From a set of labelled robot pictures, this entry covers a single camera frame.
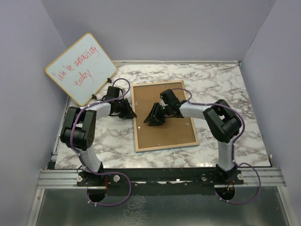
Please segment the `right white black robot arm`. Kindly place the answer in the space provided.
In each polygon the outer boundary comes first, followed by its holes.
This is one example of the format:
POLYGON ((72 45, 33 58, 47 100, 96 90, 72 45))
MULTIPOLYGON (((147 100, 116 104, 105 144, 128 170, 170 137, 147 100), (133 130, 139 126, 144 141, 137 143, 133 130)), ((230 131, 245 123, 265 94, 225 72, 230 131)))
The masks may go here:
POLYGON ((164 104, 155 102, 144 122, 149 126, 159 126, 166 122, 166 118, 205 120, 218 141, 216 179, 221 184, 231 181, 237 170, 234 144, 246 128, 242 116, 223 99, 215 103, 192 103, 189 99, 180 101, 174 94, 174 89, 161 92, 160 99, 164 104))

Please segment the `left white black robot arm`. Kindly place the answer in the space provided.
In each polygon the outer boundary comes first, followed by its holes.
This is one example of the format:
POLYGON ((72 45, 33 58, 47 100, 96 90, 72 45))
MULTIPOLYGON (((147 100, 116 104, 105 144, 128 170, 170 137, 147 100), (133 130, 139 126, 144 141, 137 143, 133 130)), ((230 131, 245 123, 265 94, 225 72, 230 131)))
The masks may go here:
POLYGON ((136 117, 121 88, 109 86, 106 95, 94 104, 85 107, 69 107, 63 122, 60 140, 78 155, 87 179, 98 186, 103 182, 103 164, 97 158, 92 144, 95 138, 96 121, 111 116, 120 119, 136 117))

